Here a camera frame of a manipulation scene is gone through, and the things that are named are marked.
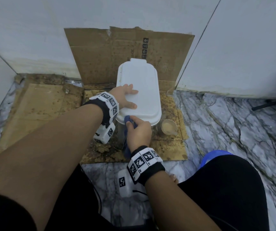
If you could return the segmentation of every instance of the human arm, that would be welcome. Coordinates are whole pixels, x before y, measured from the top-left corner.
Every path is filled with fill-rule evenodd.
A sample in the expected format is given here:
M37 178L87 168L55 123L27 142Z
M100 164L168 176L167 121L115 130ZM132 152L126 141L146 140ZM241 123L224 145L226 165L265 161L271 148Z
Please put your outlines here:
M136 108L125 94L132 85L110 93L120 109ZM87 104L28 134L0 154L0 194L22 205L43 230L58 195L82 158L103 119L101 108Z
M149 146L151 125L135 116L131 119L138 125L133 128L127 122L127 145L131 152L140 146ZM207 230L220 231L215 222L169 177L159 171L145 183L145 189L160 230Z

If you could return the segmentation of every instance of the human hand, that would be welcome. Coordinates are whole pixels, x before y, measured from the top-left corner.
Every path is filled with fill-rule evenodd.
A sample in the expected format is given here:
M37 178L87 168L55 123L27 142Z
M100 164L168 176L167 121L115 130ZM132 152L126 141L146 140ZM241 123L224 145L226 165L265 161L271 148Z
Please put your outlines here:
M126 94L137 94L137 90L133 90L133 85L123 85L113 88L110 92L111 95L113 95L117 102L119 103L119 109L122 108L130 108L130 109L136 109L137 105L135 103L132 103L130 101L127 101L125 98Z
M145 122L136 116L131 116L131 119L138 125L136 129L131 122L127 122L127 146L131 152L138 147L146 145L150 146L152 129L149 122Z

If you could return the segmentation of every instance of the blue stool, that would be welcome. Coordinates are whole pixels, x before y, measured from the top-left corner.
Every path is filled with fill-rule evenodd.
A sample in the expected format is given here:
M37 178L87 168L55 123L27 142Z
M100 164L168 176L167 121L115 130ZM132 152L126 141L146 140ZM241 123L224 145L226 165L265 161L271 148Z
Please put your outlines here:
M212 160L215 157L220 156L220 155L233 155L233 154L229 153L228 151L223 151L223 150L210 151L203 157L199 169L201 169L203 166L205 166L205 164L208 163L210 160Z

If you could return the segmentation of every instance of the white wall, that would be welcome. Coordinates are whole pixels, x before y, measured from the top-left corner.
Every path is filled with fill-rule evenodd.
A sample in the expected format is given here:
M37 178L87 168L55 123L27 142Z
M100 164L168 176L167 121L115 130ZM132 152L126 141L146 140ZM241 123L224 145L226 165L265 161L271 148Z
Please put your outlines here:
M276 0L221 0L177 89L276 98Z
M139 26L145 30L194 34L186 65L218 2L0 0L0 56L17 73L80 77L63 28Z

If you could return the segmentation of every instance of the cardboard sheet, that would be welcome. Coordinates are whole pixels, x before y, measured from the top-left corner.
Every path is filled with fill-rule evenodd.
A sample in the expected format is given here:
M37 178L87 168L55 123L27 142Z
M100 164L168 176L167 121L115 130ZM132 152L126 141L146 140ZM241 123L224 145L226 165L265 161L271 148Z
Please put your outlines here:
M85 90L83 102L103 91L105 90ZM187 139L188 136L182 112L176 108L173 97L166 95L165 92L160 92L160 101L162 107L161 121L165 119L175 121L178 126L178 135L162 138L158 135L159 125L155 125L152 127L153 134L150 146L155 149L163 160L186 160L187 153L183 140ZM119 123L117 121L114 123L116 129L109 142L100 144L92 141L80 163L128 162L128 159L125 159L122 153L122 143L118 140Z
M3 128L0 153L49 120L80 107L82 93L83 88L65 84L62 76L52 76L48 79L43 75L27 77L24 88L16 92L15 101Z
M116 83L119 66L130 58L146 59L158 73L159 89L170 91L194 35L135 28L65 28L82 82Z

